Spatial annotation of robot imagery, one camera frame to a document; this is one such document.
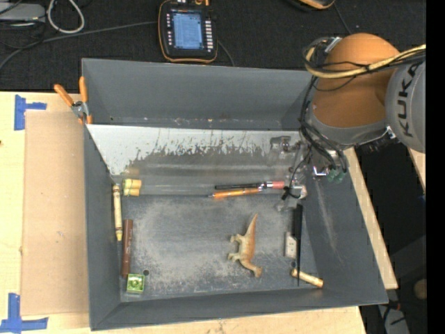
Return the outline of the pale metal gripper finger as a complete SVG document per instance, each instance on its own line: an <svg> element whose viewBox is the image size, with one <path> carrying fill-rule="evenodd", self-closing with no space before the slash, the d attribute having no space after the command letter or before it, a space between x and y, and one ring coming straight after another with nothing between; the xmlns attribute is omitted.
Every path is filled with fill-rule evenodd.
<svg viewBox="0 0 445 334"><path fill-rule="evenodd" d="M307 196L307 188L305 185L294 184L285 188L285 197L295 199L303 199Z"/></svg>
<svg viewBox="0 0 445 334"><path fill-rule="evenodd" d="M298 199L287 198L286 200L279 200L275 203L275 209L278 212L287 212L290 209L293 209L298 204Z"/></svg>

